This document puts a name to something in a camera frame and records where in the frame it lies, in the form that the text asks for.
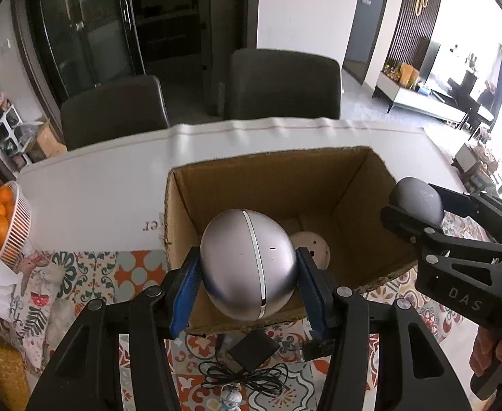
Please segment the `right hand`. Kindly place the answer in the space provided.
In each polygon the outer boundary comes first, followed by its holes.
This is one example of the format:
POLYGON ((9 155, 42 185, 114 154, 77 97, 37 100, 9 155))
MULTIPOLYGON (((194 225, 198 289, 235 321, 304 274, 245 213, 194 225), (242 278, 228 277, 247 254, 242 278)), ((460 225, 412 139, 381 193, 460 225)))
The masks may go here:
POLYGON ((481 400, 502 387, 502 336, 484 327, 479 327, 470 359, 474 372, 471 388, 481 400))

